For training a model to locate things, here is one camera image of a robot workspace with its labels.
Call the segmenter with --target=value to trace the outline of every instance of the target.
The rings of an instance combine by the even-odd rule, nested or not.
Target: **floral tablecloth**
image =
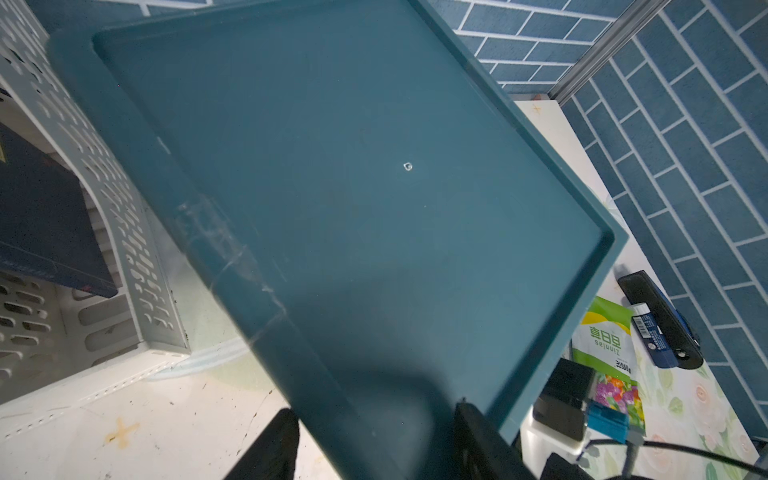
[[[706,363],[696,370],[658,369],[637,339],[633,344],[647,440],[689,445],[749,463],[757,460],[752,442]],[[624,452],[624,447],[600,447],[597,458],[586,455],[590,466],[585,470],[594,478],[619,475]],[[658,480],[741,480],[746,474],[719,462],[660,449],[641,449],[634,472]]]

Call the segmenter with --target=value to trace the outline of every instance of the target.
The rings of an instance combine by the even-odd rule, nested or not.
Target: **blue brick wall tile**
[[[478,53],[478,58],[489,60],[522,60],[535,45],[534,41],[489,38]]]
[[[597,85],[600,93],[603,94],[603,98],[611,107],[611,110],[616,115],[616,118],[621,120],[626,117],[630,112],[637,108],[637,104],[634,102],[629,92],[621,83],[616,71],[611,64],[606,64],[600,69],[598,73],[592,77],[592,81]]]
[[[473,55],[480,48],[483,40],[483,37],[470,37],[469,35],[459,35],[458,37],[467,46],[469,53]]]
[[[571,0],[566,10],[618,18],[630,3],[632,0]]]
[[[768,84],[763,77],[755,75],[732,90],[728,98],[763,145],[768,145]]]
[[[747,243],[738,248],[757,281],[768,290],[768,239]]]
[[[659,141],[643,112],[638,111],[622,124],[630,142],[645,166],[652,174],[657,174],[665,168],[674,165],[667,149]]]
[[[746,43],[746,46],[750,48],[763,66],[768,66],[768,48],[766,48],[768,38],[766,37],[766,32],[768,32],[768,15],[762,17],[755,22],[755,25],[752,25],[741,34],[741,38]]]
[[[669,127],[683,116],[659,77],[648,65],[629,77],[628,82],[659,130]]]
[[[536,73],[537,65],[498,64],[491,76],[498,81],[528,81]]]
[[[707,324],[701,319],[701,315],[699,315],[690,298],[679,298],[673,300],[672,303],[686,320],[688,326],[699,336],[699,344],[701,345],[701,353],[704,355],[704,359],[708,362],[725,362],[725,355],[720,350],[717,342],[715,342],[712,333],[707,328]]]
[[[710,324],[729,325],[738,322],[699,259],[693,258],[679,262],[677,270],[690,288]]]
[[[768,369],[741,328],[717,330],[717,336],[728,351],[733,365],[752,389],[758,400],[768,400]]]
[[[578,18],[535,12],[520,35],[539,38],[565,38]]]
[[[634,155],[630,155],[617,163],[616,168],[621,177],[624,178],[627,188],[634,195],[643,213],[650,215],[666,207],[656,192],[656,187],[650,182]]]
[[[656,181],[720,283],[733,285],[748,282],[750,278],[683,175],[678,170],[672,170]]]
[[[648,22],[637,33],[637,39],[667,80],[672,80],[694,64],[661,18],[654,17]]]
[[[469,8],[469,4],[453,0],[429,0],[429,3],[451,28],[458,28]]]
[[[534,7],[554,8],[561,10],[568,0],[515,0],[515,3],[532,5]]]
[[[732,241],[738,242],[763,234],[755,216],[746,208],[733,187],[715,190],[705,196],[704,200]]]
[[[704,8],[700,0],[673,0],[664,7],[664,13],[672,21],[672,25],[680,28],[689,22]]]
[[[758,345],[768,346],[768,305],[754,286],[726,291]]]
[[[766,8],[764,0],[713,0],[712,3],[736,30]]]
[[[643,217],[637,208],[634,206],[632,199],[629,195],[624,195],[616,199],[616,206],[621,212],[621,216],[626,220],[635,240],[640,245],[640,248],[648,258],[650,265],[654,268],[654,272],[659,277],[661,284],[664,285],[664,289],[667,291],[667,295],[675,296],[685,293],[683,284],[677,278],[672,266],[667,262],[667,258],[661,251],[659,244],[656,243],[653,234],[648,229],[648,226],[643,221]]]
[[[571,100],[562,107],[563,114],[568,119],[568,123],[576,133],[576,137],[581,142],[581,146],[589,145],[594,140],[594,135],[587,126],[587,122],[584,121],[584,117],[579,113],[576,104]]]
[[[619,71],[624,75],[629,75],[639,64],[643,63],[643,60],[645,60],[645,57],[637,49],[633,41],[621,47],[621,50],[617,51],[616,55],[614,55],[616,66],[619,67]]]
[[[768,220],[768,161],[746,134],[739,134],[715,149],[752,201],[757,213]]]
[[[595,131],[600,132],[598,134],[600,135],[600,140],[605,145],[605,149],[612,160],[618,160],[629,153],[629,145],[624,137],[621,136],[621,132],[616,127],[614,121],[611,120],[605,105],[598,105],[593,111],[589,112],[587,117]]]
[[[680,230],[680,227],[674,221],[672,214],[665,212],[649,219],[649,222],[654,228],[656,235],[659,236],[661,244],[664,245],[664,248],[673,260],[693,255],[693,247],[686,240],[683,231]]]
[[[587,45],[563,45],[541,42],[533,49],[528,56],[528,60],[576,63],[583,54],[587,53],[587,50],[589,50]]]
[[[545,94],[554,87],[551,84],[506,84],[504,91],[508,94]]]
[[[739,124],[698,70],[681,78],[672,88],[709,141],[718,141],[739,128]]]
[[[687,121],[668,131],[664,137],[699,191],[728,180]]]
[[[467,17],[467,21],[464,22],[462,30],[487,31],[490,33],[515,35],[520,27],[523,26],[523,23],[525,23],[525,19],[528,18],[528,15],[530,15],[530,12],[527,10],[491,7],[489,5],[475,5],[472,7],[472,11],[469,12],[469,16]],[[452,28],[458,28],[462,18],[464,18],[463,15],[458,20],[459,23],[456,24],[456,26],[451,25]]]
[[[587,150],[589,160],[594,165],[594,169],[598,171],[600,178],[603,180],[605,187],[608,189],[608,193],[612,197],[620,194],[624,191],[624,185],[621,184],[621,180],[616,175],[614,168],[611,166],[611,162],[605,157],[603,149],[599,144],[594,144]]]
[[[608,23],[609,22],[603,22],[602,20],[583,18],[566,38],[568,40],[594,41],[598,38],[598,35],[605,30]]]
[[[581,105],[585,111],[589,110],[592,105],[600,100],[598,93],[594,91],[594,87],[592,87],[590,82],[585,83],[583,87],[579,88],[575,96],[579,105]]]
[[[531,81],[557,81],[568,70],[564,65],[542,65]]]
[[[738,415],[741,423],[748,429],[750,435],[768,437],[768,426],[765,425],[755,406],[746,394],[741,382],[729,366],[711,366],[710,370],[717,378],[717,383],[727,392],[728,401]]]
[[[683,37],[721,88],[728,88],[754,70],[709,12],[697,18]]]

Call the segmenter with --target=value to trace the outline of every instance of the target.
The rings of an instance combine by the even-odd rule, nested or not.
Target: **perforated basket side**
[[[139,341],[189,349],[157,259],[143,201],[114,155],[54,75],[48,34],[20,0],[0,0],[0,81],[78,175],[104,221]]]

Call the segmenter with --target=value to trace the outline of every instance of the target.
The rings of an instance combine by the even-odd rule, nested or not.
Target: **seed packet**
[[[632,311],[595,297],[572,338],[573,360],[597,371],[594,401],[629,415],[630,426],[645,433],[645,416],[632,345]]]

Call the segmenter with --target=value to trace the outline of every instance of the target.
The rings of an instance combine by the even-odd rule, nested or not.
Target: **white grout line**
[[[689,73],[691,73],[694,70],[696,70],[696,64],[695,63],[693,65],[691,65],[690,67],[686,68],[685,70],[683,70],[683,73],[679,74],[678,76],[676,76],[675,78],[670,80],[670,85],[676,84],[678,81],[682,80],[684,76],[688,75]]]
[[[715,9],[714,8],[710,8],[710,10],[712,11],[712,14],[714,15],[715,14]],[[664,13],[664,11],[659,12],[659,18],[661,18],[661,20],[664,22],[664,24],[667,25],[668,28],[670,27],[670,25],[672,25],[672,22],[670,21],[669,17],[667,17],[667,14]],[[721,26],[723,28],[725,28],[725,31],[728,32],[729,27],[727,26],[727,22],[725,22],[724,18],[718,18],[717,21],[719,21],[722,24]],[[702,76],[710,84],[710,86],[712,87],[712,90],[714,90],[714,92],[717,95],[717,97],[725,105],[725,108],[727,108],[728,111],[730,112],[730,114],[732,114],[733,117],[736,118],[736,121],[739,122],[739,124],[741,124],[741,126],[745,130],[747,136],[749,136],[750,140],[755,144],[755,147],[757,147],[757,150],[759,150],[760,153],[763,154],[763,156],[765,158],[768,158],[768,149],[766,149],[766,146],[763,145],[763,142],[757,137],[757,135],[755,135],[755,132],[748,125],[748,123],[744,120],[744,117],[741,115],[741,112],[739,112],[737,110],[737,108],[731,103],[731,101],[727,97],[727,95],[725,95],[723,93],[723,91],[720,89],[720,86],[715,81],[714,77],[703,66],[703,64],[701,63],[701,60],[696,56],[696,53],[690,47],[690,45],[688,45],[688,42],[685,40],[685,38],[683,38],[683,36],[680,35],[680,33],[678,33],[677,31],[672,31],[672,35],[675,37],[677,42],[680,43],[680,46],[683,47],[683,50],[685,50],[685,52],[688,54],[690,59],[694,61],[694,65],[697,65],[699,67],[699,72],[702,74]],[[736,36],[736,38],[733,38],[733,36],[731,38],[734,41],[736,41],[736,39],[741,41],[741,38],[739,38],[737,36]],[[742,50],[744,50],[744,49],[746,49],[747,51],[749,50],[746,47],[746,45],[743,45]],[[763,79],[765,81],[768,81],[768,72],[766,72],[765,66],[763,66],[763,64],[760,63],[756,58],[755,58],[755,61],[753,62],[753,67],[755,67],[755,69],[760,72],[760,74],[763,76]]]
[[[686,255],[685,257],[676,258],[672,260],[672,263],[687,262],[688,260],[693,260],[694,258],[699,258],[697,253],[694,253],[693,255]]]
[[[518,32],[515,35],[520,35],[520,32],[523,31],[523,28],[528,24],[528,20],[531,19],[533,16],[533,12],[528,14],[528,17],[525,18],[525,22],[523,22],[523,25],[520,25],[520,28],[518,28]]]
[[[669,22],[669,18],[666,17],[664,12],[659,12],[658,15],[660,17],[663,17],[666,22]],[[686,117],[691,119],[692,117],[690,116],[690,113],[685,108],[685,106],[683,105],[682,101],[680,101],[679,97],[674,92],[672,87],[670,87],[669,84],[667,84],[667,82],[664,81],[664,76],[661,74],[661,72],[659,71],[658,67],[654,63],[654,61],[650,58],[650,55],[645,50],[645,47],[643,47],[643,45],[640,43],[640,41],[637,40],[637,37],[633,37],[632,41],[635,43],[635,46],[637,46],[637,49],[640,50],[640,53],[646,58],[646,60],[648,62],[648,66],[654,71],[655,75],[659,77],[659,79],[661,80],[662,85],[667,90],[667,93],[669,93],[669,95],[672,97],[674,102],[679,107],[680,111],[683,112],[683,115],[685,115]],[[616,64],[615,64],[614,60],[611,59],[609,62],[611,63],[611,66],[616,71],[618,71],[618,68],[616,68]],[[645,115],[646,119],[648,120],[649,125],[651,126],[651,129],[654,130],[654,133],[658,136],[658,138],[661,141],[662,145],[667,150],[667,153],[673,159],[675,164],[680,165],[680,161],[677,159],[677,155],[675,155],[675,153],[670,148],[669,144],[667,143],[667,139],[664,138],[664,136],[662,136],[659,133],[658,127],[650,119],[650,115],[645,110],[645,107],[643,107],[642,103],[640,103],[640,100],[637,98],[637,95],[634,93],[634,90],[632,90],[631,86],[627,83],[626,79],[621,77],[621,74],[619,74],[619,78],[624,83],[624,87],[627,89],[627,91],[629,92],[629,94],[633,98],[633,100],[635,100],[642,107],[643,115]],[[719,155],[717,155],[717,152],[710,146],[709,141],[706,139],[706,137],[704,137],[703,132],[701,131],[701,129],[698,127],[698,125],[696,125],[696,122],[689,121],[689,123],[690,123],[691,127],[697,132],[697,134],[700,135],[700,138],[704,142],[704,145],[707,147],[707,149],[713,155],[713,158],[715,159],[716,163],[718,163],[718,165],[723,170],[723,172],[726,174],[726,177],[728,178],[728,180],[731,180],[733,185],[735,187],[737,187],[737,192],[738,192],[739,196],[742,197],[742,200],[746,199],[745,200],[745,204],[747,205],[748,208],[750,208],[751,213],[754,215],[755,214],[755,210],[754,210],[754,206],[752,205],[752,202],[749,201],[749,198],[744,194],[744,192],[743,192],[743,190],[741,190],[740,186],[738,186],[738,184],[733,180],[733,175],[728,171],[727,168],[725,168],[725,165],[723,164],[722,159],[720,158]],[[617,126],[619,128],[619,131],[621,131],[622,134],[625,136],[625,138],[627,138],[626,137],[626,133],[624,132],[624,129],[622,128],[622,126],[620,124],[618,124]],[[639,163],[640,163],[641,166],[643,166],[645,168],[644,163],[642,161],[640,161]],[[703,197],[698,193],[698,190],[696,189],[693,181],[690,179],[690,176],[688,175],[688,173],[683,168],[680,169],[680,173],[683,175],[684,180],[688,183],[689,187],[691,188],[691,191],[694,193],[695,196],[697,196],[697,198],[698,198],[699,202],[701,203],[702,207],[704,208],[704,210],[710,216],[710,219],[712,220],[712,222],[714,223],[715,227],[720,232],[720,235],[722,235],[723,238],[725,239],[725,241],[730,245],[731,251],[736,256],[736,258],[739,261],[739,263],[741,264],[742,268],[744,268],[747,276],[750,278],[750,280],[752,280],[753,282],[756,283],[756,287],[757,287],[758,291],[760,292],[760,295],[763,297],[763,301],[768,303],[768,300],[766,299],[766,298],[768,298],[768,296],[766,295],[765,289],[763,289],[762,286],[756,281],[756,277],[754,276],[754,272],[749,268],[749,266],[744,261],[744,258],[741,255],[741,252],[733,245],[733,242],[731,241],[730,237],[726,234],[725,229],[723,229],[723,226],[720,224],[720,221],[717,219],[717,217],[715,217],[714,213],[710,209],[710,207],[707,204],[707,202],[704,201]],[[655,179],[651,179],[651,183],[654,184],[654,186],[656,187],[657,192],[661,196],[662,200],[665,203],[668,203],[666,195],[664,195],[664,192],[662,192],[660,190],[660,188],[658,187],[658,185],[656,183],[656,180]],[[695,253],[699,253],[699,249],[698,249],[697,245],[690,238],[690,235],[688,234],[687,230],[685,229],[683,223],[680,221],[680,218],[677,216],[677,212],[675,212],[674,209],[673,209],[673,210],[670,211],[670,213],[672,214],[672,217],[674,218],[674,220],[677,223],[678,227],[680,228],[681,232],[686,237],[686,240],[688,240],[690,245],[693,247],[694,252]],[[762,219],[759,216],[757,216],[757,215],[755,215],[755,216],[757,217],[758,221],[762,221]],[[762,222],[760,226],[763,228],[764,231],[768,230],[768,229],[766,229],[765,222]],[[659,245],[662,248],[662,250],[666,252],[666,250],[664,249],[664,246],[661,244],[661,242],[659,242]],[[706,260],[703,257],[700,258],[700,262],[701,262],[701,265],[703,266],[704,270],[707,272],[707,274],[712,279],[715,287],[719,290],[720,295],[723,296],[723,298],[724,298],[726,304],[728,305],[728,307],[730,308],[731,312],[738,319],[738,321],[743,325],[743,329],[744,329],[745,335],[749,339],[749,341],[753,344],[753,346],[755,347],[755,350],[757,351],[757,355],[763,361],[763,364],[768,366],[768,359],[766,358],[765,352],[763,352],[759,347],[757,347],[757,345],[758,345],[757,341],[755,340],[755,338],[752,335],[752,333],[750,332],[750,330],[746,327],[746,325],[744,325],[743,320],[741,318],[741,315],[739,314],[738,310],[736,310],[736,307],[733,305],[733,303],[730,301],[730,298],[728,297],[728,295],[725,294],[725,290],[723,290],[722,286],[720,285],[720,282],[714,276],[714,273],[712,272],[709,264],[706,262]],[[673,268],[675,269],[675,271],[677,271],[677,266],[674,263],[673,263]],[[679,272],[678,272],[678,276],[680,277],[680,281],[684,282],[684,280],[682,279],[682,276],[679,275]],[[707,323],[707,325],[709,326],[710,325],[709,324],[709,320],[707,319],[707,316],[704,313],[704,311],[700,308],[700,306],[698,306],[698,302],[696,300],[696,297],[692,296],[691,300],[694,302],[695,305],[697,305],[697,309],[699,310],[699,313],[700,313],[703,321],[705,323]],[[713,336],[714,336],[715,340],[718,342],[718,346],[720,346],[720,348],[723,350],[723,354],[730,361],[730,354],[723,348],[722,343],[720,342],[720,339],[717,338],[717,336],[715,336],[714,334],[713,334]],[[746,383],[746,381],[744,380],[744,378],[741,376],[741,372],[739,372],[738,369],[733,369],[733,371],[734,371],[734,374],[739,379],[739,381],[742,383],[742,386],[746,390],[747,395],[750,397],[750,400],[752,400],[754,402],[755,401],[754,394],[749,389],[749,386]],[[760,418],[765,422],[766,425],[768,425],[768,416],[766,416],[765,412],[759,412],[759,414],[760,414]]]
[[[713,194],[713,193],[715,193],[716,191],[718,191],[718,190],[722,190],[722,189],[724,189],[725,187],[728,187],[728,186],[730,186],[730,180],[726,180],[726,181],[724,181],[722,184],[720,184],[720,185],[715,185],[715,186],[714,186],[714,187],[712,187],[712,188],[707,188],[706,190],[704,190],[703,192],[701,192],[701,196],[702,196],[702,197],[706,197],[707,195],[709,195],[709,194]]]
[[[523,40],[523,41],[536,41],[542,43],[553,43],[557,45],[586,45],[592,46],[591,41],[582,40],[558,40],[556,38],[541,38],[541,37],[528,37],[526,35],[510,35],[506,33],[488,33],[486,31],[473,31],[473,30],[454,30],[454,33],[464,35],[465,37],[488,37],[499,38],[501,40]]]
[[[733,290],[734,288],[741,288],[742,286],[752,286],[754,282],[735,283],[733,285],[726,285],[723,290]]]
[[[458,24],[458,30],[464,28],[464,24],[467,22],[467,18],[469,18],[469,14],[472,13],[472,7],[474,6],[474,3],[469,4],[469,8],[467,8],[467,11],[464,12],[464,18],[462,18],[462,22]]]
[[[564,39],[564,40],[568,40],[568,36],[569,36],[569,35],[570,35],[570,34],[571,34],[571,33],[572,33],[572,32],[573,32],[575,29],[576,29],[576,25],[578,25],[578,24],[580,24],[580,23],[581,23],[581,18],[579,18],[579,19],[576,21],[576,23],[574,23],[574,26],[572,26],[572,27],[571,27],[571,30],[568,30],[568,33],[567,33],[567,34],[565,34],[565,36],[563,37],[563,39]]]
[[[733,242],[733,245],[735,247],[741,247],[742,245],[747,245],[748,243],[757,242],[760,240],[765,240],[768,238],[768,233],[764,233],[762,235],[758,235],[757,237],[747,238],[745,240],[739,240],[738,242]]]
[[[180,10],[192,10],[207,7],[206,3],[179,2],[177,0],[97,0],[98,2],[129,3],[132,5],[149,5],[150,7],[178,8]]]
[[[666,212],[670,211],[668,208],[662,208],[658,212],[653,212],[651,215],[647,215],[646,218],[650,220],[651,218],[658,217],[659,215],[664,215]]]
[[[691,25],[692,25],[692,24],[693,24],[693,23],[694,23],[696,20],[698,20],[698,19],[699,19],[699,17],[700,17],[701,15],[704,15],[704,13],[706,13],[706,12],[707,12],[707,7],[704,7],[704,8],[702,8],[701,10],[699,10],[699,13],[695,14],[695,15],[694,15],[694,16],[691,18],[691,20],[689,20],[689,21],[685,22],[685,25],[683,25],[682,27],[680,27],[680,33],[684,32],[686,28],[690,27],[690,26],[691,26]]]
[[[715,148],[718,145],[724,144],[725,142],[727,142],[731,138],[736,137],[737,135],[742,134],[743,132],[744,132],[743,128],[738,128],[736,131],[729,133],[728,135],[726,135],[725,137],[719,139],[718,141],[712,142],[712,148]]]
[[[598,137],[598,133],[596,132],[596,130],[592,126],[591,121],[584,114],[584,110],[581,108],[581,105],[578,103],[578,99],[576,97],[573,97],[573,102],[574,102],[574,105],[576,105],[576,108],[581,112],[582,117],[584,117],[585,123],[589,127],[589,129],[592,132],[592,134],[594,135],[594,137],[598,139],[598,143],[600,144],[600,148],[602,149],[603,154],[605,155],[605,157],[608,159],[608,161],[610,163],[611,156],[608,153],[608,150],[605,148],[605,145],[603,145],[603,142],[602,142],[602,140],[600,140],[600,137]],[[619,128],[619,130],[622,133],[626,134],[624,132],[624,129],[621,126],[619,126],[618,128]],[[639,163],[640,163],[640,165],[642,167],[645,167],[642,162],[639,162]],[[612,165],[612,167],[614,168],[614,172],[618,176],[618,179],[621,182],[621,184],[624,186],[625,189],[627,189],[627,184],[626,184],[624,178],[619,173],[619,170],[616,168],[615,165]],[[629,189],[627,189],[627,195],[632,200],[632,203],[634,204],[634,207],[637,209],[637,212],[643,218],[643,221],[645,222],[646,227],[650,231],[651,236],[654,238],[654,240],[656,240],[656,243],[658,244],[659,248],[661,249],[661,253],[664,255],[664,258],[667,259],[667,262],[669,262],[672,270],[677,275],[677,279],[680,281],[680,284],[685,289],[685,293],[688,295],[688,297],[690,298],[690,301],[692,302],[692,304],[696,308],[696,311],[699,313],[699,316],[701,317],[702,321],[704,322],[704,325],[706,325],[707,328],[709,329],[710,334],[712,335],[712,338],[714,339],[714,341],[717,344],[718,348],[720,348],[720,351],[723,353],[723,356],[725,357],[726,361],[728,362],[728,365],[729,366],[733,365],[733,360],[730,358],[730,354],[728,353],[728,350],[725,349],[725,345],[723,344],[722,340],[720,340],[720,337],[717,336],[717,332],[715,331],[715,329],[712,328],[712,324],[710,323],[710,321],[707,318],[707,315],[704,313],[703,309],[701,308],[701,305],[699,304],[699,301],[696,300],[695,296],[690,294],[690,288],[688,287],[688,284],[686,283],[686,281],[683,278],[683,276],[680,275],[680,271],[677,269],[677,265],[675,263],[672,263],[672,259],[670,258],[670,254],[669,254],[669,252],[667,252],[667,248],[664,246],[663,243],[661,243],[661,240],[659,239],[659,236],[656,234],[656,230],[654,230],[653,226],[650,224],[648,219],[646,217],[644,217],[643,214],[641,213],[642,210],[640,209],[640,204],[637,202],[637,199],[634,197],[634,195],[631,192],[629,192]],[[662,197],[662,200],[665,203],[667,202],[666,197]],[[739,383],[741,383],[742,388],[744,388],[744,391],[746,392],[746,395],[750,398],[750,401],[752,402],[753,406],[755,407],[755,410],[757,411],[757,415],[760,416],[760,419],[763,420],[763,423],[765,425],[768,425],[768,418],[766,417],[765,412],[763,412],[762,409],[760,409],[757,406],[757,403],[756,403],[757,400],[755,399],[755,395],[752,393],[752,390],[750,390],[749,384],[746,382],[744,377],[741,376],[741,372],[738,369],[732,369],[732,370],[733,370],[733,374],[739,380]]]
[[[507,65],[551,65],[553,67],[572,67],[575,64],[565,61],[522,61],[522,60],[501,60],[497,58],[478,58],[485,63],[501,63]]]
[[[541,67],[543,67],[543,66],[544,66],[544,65],[539,65],[539,67],[536,69],[536,71],[535,71],[535,72],[533,72],[533,75],[531,75],[531,77],[528,79],[528,81],[533,81],[533,77],[535,77],[535,76],[536,76],[536,74],[538,73],[538,71],[539,71],[539,70],[541,70]]]
[[[504,85],[554,85],[553,81],[517,81],[517,80],[510,80],[510,81],[500,81],[500,84],[502,86]]]
[[[682,117],[680,117],[680,118],[678,118],[677,120],[675,120],[674,122],[672,122],[672,124],[671,124],[669,127],[665,127],[665,128],[664,128],[662,131],[660,131],[659,133],[660,133],[660,134],[662,134],[662,135],[664,135],[664,134],[666,134],[668,131],[670,131],[670,130],[672,130],[673,128],[675,128],[677,125],[679,125],[679,124],[683,123],[685,120],[686,120],[686,118],[685,118],[685,115],[683,115]]]
[[[628,159],[629,157],[631,157],[632,155],[634,155],[634,151],[632,151],[632,150],[628,151],[626,154],[624,154],[624,155],[621,155],[621,156],[618,158],[618,160],[616,160],[616,161],[614,162],[614,165],[618,165],[618,164],[619,164],[619,162],[621,162],[622,160],[627,160],[627,159]]]
[[[747,74],[744,78],[742,78],[741,80],[737,81],[735,84],[723,90],[723,93],[728,95],[731,91],[736,90],[738,87],[746,83],[750,78],[754,77],[755,75],[757,75],[757,70],[752,70],[752,73]]]
[[[747,31],[752,25],[755,25],[757,22],[760,21],[760,19],[768,14],[768,8],[760,12],[753,18],[752,20],[749,20],[742,28],[739,28],[736,32],[737,35],[743,34],[745,31]]]
[[[510,8],[513,10],[527,10],[529,12],[537,13],[549,13],[553,15],[560,15],[562,17],[575,17],[575,18],[588,18],[590,20],[602,20],[604,22],[615,22],[615,17],[606,17],[605,15],[595,15],[591,13],[579,13],[568,12],[565,10],[557,10],[555,8],[546,7],[534,7],[533,5],[523,5],[522,3],[515,2],[500,2],[499,0],[456,0],[462,3],[474,3],[476,5],[489,5],[491,7]]]
[[[485,46],[485,43],[486,43],[487,41],[488,41],[488,37],[485,37],[485,38],[483,38],[483,39],[482,39],[482,41],[480,42],[480,46],[478,47],[477,51],[475,52],[475,57],[477,57],[478,55],[480,55],[480,51],[482,50],[483,46]]]
[[[626,114],[626,115],[624,116],[624,118],[622,118],[621,120],[619,120],[619,123],[620,123],[620,124],[623,124],[625,121],[627,121],[627,119],[628,119],[629,117],[631,117],[632,115],[636,114],[638,111],[640,111],[640,107],[636,107],[636,108],[635,108],[633,111],[631,111],[631,112],[629,112],[628,114]]]
[[[592,105],[591,107],[589,107],[589,108],[587,109],[587,111],[585,111],[585,113],[584,113],[584,114],[585,114],[585,115],[589,115],[589,112],[593,111],[593,110],[594,110],[594,108],[595,108],[595,107],[597,107],[597,106],[598,106],[599,104],[601,104],[601,103],[603,103],[603,102],[602,102],[602,101],[600,101],[600,100],[596,101],[596,102],[594,103],[594,105]]]
[[[636,73],[637,73],[637,71],[638,71],[638,70],[640,70],[642,67],[644,67],[646,63],[648,63],[648,62],[647,62],[647,61],[645,61],[645,60],[643,60],[642,62],[640,62],[640,64],[639,64],[637,67],[633,68],[633,69],[632,69],[632,71],[631,71],[631,72],[629,72],[629,73],[627,74],[627,78],[629,78],[629,77],[631,77],[632,75],[636,74]]]
[[[663,169],[662,171],[655,173],[655,174],[654,174],[654,178],[658,178],[658,177],[661,177],[661,176],[662,176],[662,175],[664,175],[664,174],[668,174],[668,173],[670,173],[672,170],[674,170],[675,168],[677,168],[677,165],[671,165],[671,166],[669,166],[669,167],[667,167],[667,168]]]
[[[527,54],[525,54],[525,56],[523,57],[523,60],[524,60],[524,61],[525,61],[525,60],[528,60],[528,56],[529,56],[529,55],[530,55],[530,54],[531,54],[531,53],[532,53],[532,52],[533,52],[533,51],[536,49],[536,47],[537,47],[537,46],[538,46],[538,42],[536,42],[536,43],[534,43],[534,44],[533,44],[533,46],[531,47],[531,49],[530,49],[530,50],[528,50],[528,53],[527,53]]]

